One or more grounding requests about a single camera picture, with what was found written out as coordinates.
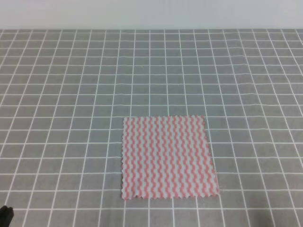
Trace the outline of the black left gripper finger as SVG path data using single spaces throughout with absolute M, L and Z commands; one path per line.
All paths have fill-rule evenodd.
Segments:
M 13 217 L 13 208 L 6 205 L 2 206 L 0 209 L 0 227 L 9 227 Z

